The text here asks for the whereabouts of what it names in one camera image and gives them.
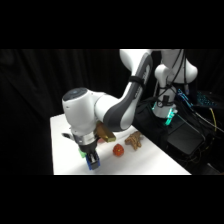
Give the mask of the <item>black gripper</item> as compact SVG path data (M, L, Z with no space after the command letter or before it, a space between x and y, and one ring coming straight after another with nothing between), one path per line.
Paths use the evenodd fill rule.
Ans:
M100 159L96 152L97 143L93 142L88 145L80 145L79 152L82 158L85 157L89 170L95 170L100 166ZM90 163L87 155L92 155L92 163Z

